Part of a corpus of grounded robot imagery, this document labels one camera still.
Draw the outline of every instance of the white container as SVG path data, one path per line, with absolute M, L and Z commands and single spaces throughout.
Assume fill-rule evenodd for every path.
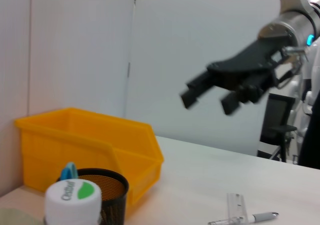
M 47 225 L 98 225 L 101 190 L 93 182 L 68 179 L 51 185 L 45 193 Z

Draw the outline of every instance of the pen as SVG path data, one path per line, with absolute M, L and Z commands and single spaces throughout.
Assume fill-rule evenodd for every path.
M 248 222 L 249 224 L 255 224 L 255 223 L 260 223 L 264 221 L 269 221 L 269 220 L 276 219 L 278 215 L 279 213 L 277 212 L 266 212 L 266 213 L 254 214 L 254 215 L 248 216 Z M 242 222 L 242 218 L 235 217 L 232 219 L 212 221 L 212 222 L 209 222 L 208 225 L 236 225 L 236 224 L 240 224 L 241 222 Z

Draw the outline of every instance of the yellow plastic bin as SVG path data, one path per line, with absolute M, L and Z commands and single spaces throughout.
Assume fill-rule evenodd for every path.
M 76 108 L 17 119 L 23 180 L 45 192 L 68 162 L 118 172 L 129 182 L 130 207 L 159 180 L 164 157 L 148 124 Z

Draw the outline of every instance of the robotic arm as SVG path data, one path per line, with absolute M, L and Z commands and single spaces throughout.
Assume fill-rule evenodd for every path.
M 240 103 L 257 103 L 270 88 L 283 87 L 281 83 L 308 63 L 308 47 L 320 37 L 320 0 L 280 1 L 280 15 L 261 29 L 256 41 L 228 60 L 209 64 L 187 83 L 181 95 L 187 109 L 217 86 L 230 91 L 221 100 L 225 114 L 230 115 Z M 292 70 L 277 78 L 275 69 L 286 62 L 292 63 Z

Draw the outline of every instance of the chair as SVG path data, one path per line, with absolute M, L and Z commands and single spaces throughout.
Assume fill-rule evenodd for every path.
M 296 127 L 287 124 L 294 103 L 293 97 L 269 94 L 260 137 L 261 142 L 278 146 L 272 155 L 269 154 L 269 159 L 277 160 L 280 154 L 281 161 L 287 161 L 286 151 L 292 139 L 291 132 L 297 130 Z M 257 156 L 266 158 L 266 153 L 258 151 Z

